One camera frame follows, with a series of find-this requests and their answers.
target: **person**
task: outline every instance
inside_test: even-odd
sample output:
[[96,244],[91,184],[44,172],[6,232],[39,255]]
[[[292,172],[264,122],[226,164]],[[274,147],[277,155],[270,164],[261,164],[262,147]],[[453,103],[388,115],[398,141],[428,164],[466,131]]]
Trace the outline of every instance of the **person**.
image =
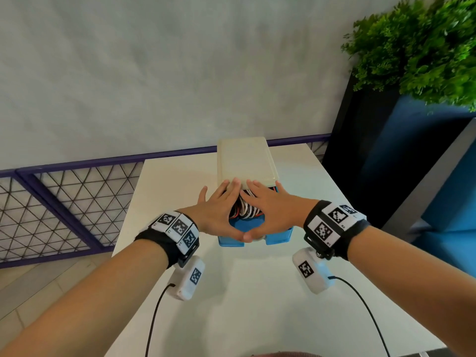
[[[276,193],[247,180],[255,196],[242,191],[241,196],[264,212],[265,222],[243,233],[229,224],[241,182],[229,184],[223,182],[208,201],[204,187],[196,205],[177,211],[190,217],[200,232],[251,242],[291,226],[303,227],[318,203],[288,194],[279,182]],[[476,356],[476,279],[372,226],[350,241],[347,255],[377,288],[456,354]],[[164,248],[137,239],[23,330],[0,357],[103,356],[169,263]]]

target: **green plant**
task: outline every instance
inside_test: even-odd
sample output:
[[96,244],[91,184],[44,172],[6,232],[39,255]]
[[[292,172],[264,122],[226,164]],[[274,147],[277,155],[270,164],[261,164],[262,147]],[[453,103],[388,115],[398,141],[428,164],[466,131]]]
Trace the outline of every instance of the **green plant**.
[[402,0],[354,28],[342,50],[358,56],[355,90],[399,85],[429,104],[476,110],[476,0]]

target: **beige plastic lid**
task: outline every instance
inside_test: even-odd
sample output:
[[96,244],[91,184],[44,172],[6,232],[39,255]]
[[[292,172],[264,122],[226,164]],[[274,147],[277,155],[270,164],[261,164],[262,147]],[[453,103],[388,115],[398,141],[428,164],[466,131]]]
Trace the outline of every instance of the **beige plastic lid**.
[[237,177],[243,190],[246,180],[258,180],[265,186],[276,185],[278,175],[264,137],[221,139],[217,145],[218,185]]

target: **black planter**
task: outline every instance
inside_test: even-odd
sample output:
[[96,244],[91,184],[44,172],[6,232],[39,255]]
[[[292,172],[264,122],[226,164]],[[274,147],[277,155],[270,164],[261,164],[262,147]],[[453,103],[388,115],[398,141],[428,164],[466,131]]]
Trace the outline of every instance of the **black planter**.
[[381,228],[476,114],[425,105],[398,88],[354,92],[355,82],[350,77],[322,165]]

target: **blue sofa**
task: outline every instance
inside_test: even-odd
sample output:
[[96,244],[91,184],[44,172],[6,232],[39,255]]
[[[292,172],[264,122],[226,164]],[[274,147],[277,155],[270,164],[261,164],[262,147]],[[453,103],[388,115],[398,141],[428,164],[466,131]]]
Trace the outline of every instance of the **blue sofa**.
[[422,218],[434,230],[413,244],[476,277],[476,140]]

